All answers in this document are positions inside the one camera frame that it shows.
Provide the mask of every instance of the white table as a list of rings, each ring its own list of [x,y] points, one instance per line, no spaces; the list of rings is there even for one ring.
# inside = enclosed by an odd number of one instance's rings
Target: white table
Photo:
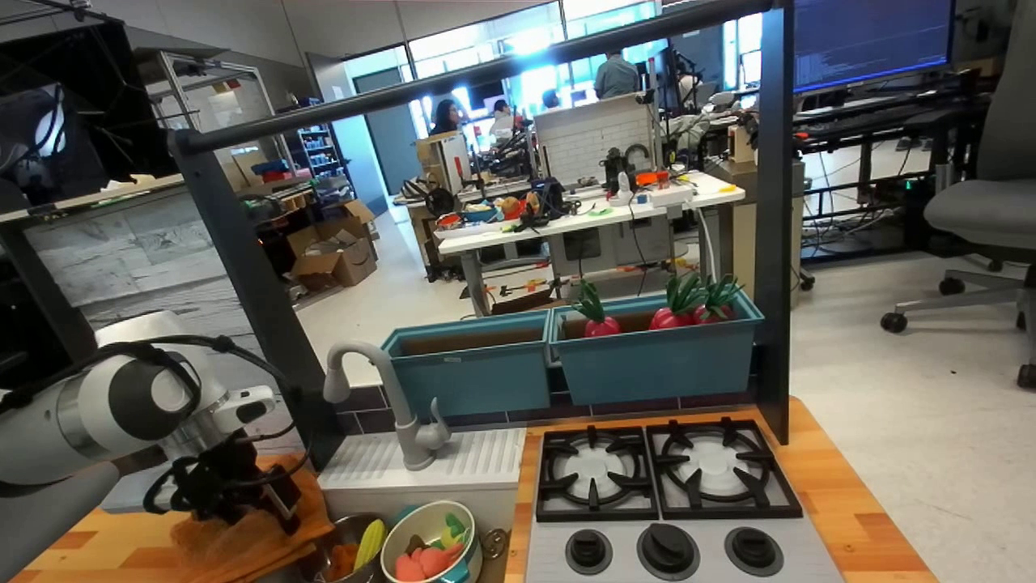
[[[638,190],[636,202],[632,202],[632,195],[614,195],[613,202],[606,202],[598,195],[598,187],[576,190],[576,196],[584,202],[580,212],[552,220],[549,225],[538,225],[538,231],[515,231],[512,232],[515,222],[470,222],[460,231],[437,231],[434,232],[441,240],[441,257],[460,257],[477,316],[489,313],[478,249],[526,243],[526,240],[552,240],[552,249],[562,249],[562,235],[567,235],[567,232],[666,216],[672,210],[681,210],[681,212],[704,210],[709,232],[714,232],[714,257],[721,257],[721,251],[717,251],[717,247],[726,247],[726,231],[721,231],[721,220],[717,210],[726,204],[744,202],[744,190],[737,185],[694,172],[690,185],[672,185],[661,190]]]

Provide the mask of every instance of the metal rack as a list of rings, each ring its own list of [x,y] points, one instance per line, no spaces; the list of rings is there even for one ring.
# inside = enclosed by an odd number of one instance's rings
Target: metal rack
[[[580,34],[562,44],[552,44],[542,56],[529,59],[496,59],[485,63],[447,70],[423,80],[408,80],[390,89],[360,93],[338,103],[320,103],[308,111],[291,111],[276,118],[258,118],[233,128],[218,131],[178,131],[175,155],[178,168],[194,195],[194,204],[218,243],[218,251],[233,278],[233,289],[250,313],[250,325],[263,344],[263,352],[286,379],[286,401],[291,419],[316,455],[317,467],[330,459],[339,445],[338,419],[330,404],[320,398],[323,369],[291,310],[287,296],[276,280],[263,249],[250,235],[250,220],[236,204],[215,149],[327,123],[338,115],[357,115],[376,108],[408,103],[429,93],[447,93],[454,84],[463,80],[485,80],[485,76],[508,76],[515,70],[549,63],[549,60],[576,60],[598,56],[606,48],[623,48],[648,39],[664,39],[686,30],[717,26],[726,18],[737,18],[749,13],[763,13],[763,84],[762,84],[762,187],[758,187],[758,212],[762,216],[790,216],[790,118],[793,118],[793,4],[775,0],[709,0],[694,7],[666,11],[653,18],[643,18],[636,26]],[[756,385],[753,398],[763,412],[772,431],[788,441],[788,396],[790,396],[790,220],[762,220],[758,225],[758,309],[767,319],[758,331],[758,352],[756,352]]]

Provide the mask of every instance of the gray floor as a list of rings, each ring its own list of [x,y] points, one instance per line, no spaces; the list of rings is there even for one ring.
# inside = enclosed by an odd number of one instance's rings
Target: gray floor
[[[391,326],[470,313],[460,280],[423,280],[404,222],[380,225],[380,271],[299,310],[320,352],[345,335],[381,344]],[[877,326],[892,302],[932,291],[943,265],[889,257],[817,271],[793,310],[793,396],[939,581],[1033,581],[1036,396],[1015,387],[1015,309],[912,316],[905,335]],[[363,361],[349,375],[376,382]]]

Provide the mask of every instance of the black office chair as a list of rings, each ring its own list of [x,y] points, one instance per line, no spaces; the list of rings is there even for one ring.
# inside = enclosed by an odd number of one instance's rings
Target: black office chair
[[[907,331],[907,313],[935,309],[966,309],[990,302],[1021,302],[1028,331],[1028,361],[1016,385],[1036,387],[1036,0],[1021,0],[1015,13],[1012,48],[985,131],[979,141],[974,178],[958,181],[932,196],[926,220],[932,231],[958,235],[971,251],[1028,261],[1028,278],[949,270],[943,297],[900,302],[881,316],[892,333]]]

